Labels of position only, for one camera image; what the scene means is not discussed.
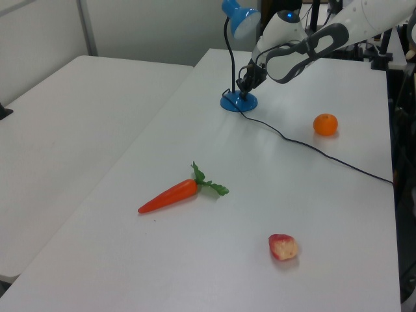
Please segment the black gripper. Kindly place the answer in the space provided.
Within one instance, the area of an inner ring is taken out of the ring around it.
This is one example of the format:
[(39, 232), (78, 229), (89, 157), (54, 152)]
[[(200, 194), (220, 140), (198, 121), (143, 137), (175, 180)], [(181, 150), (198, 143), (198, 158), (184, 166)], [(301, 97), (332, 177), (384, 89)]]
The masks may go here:
[(266, 70), (262, 66), (250, 62), (246, 66), (246, 73), (236, 80), (242, 99), (246, 99), (251, 90), (256, 89), (266, 80)]

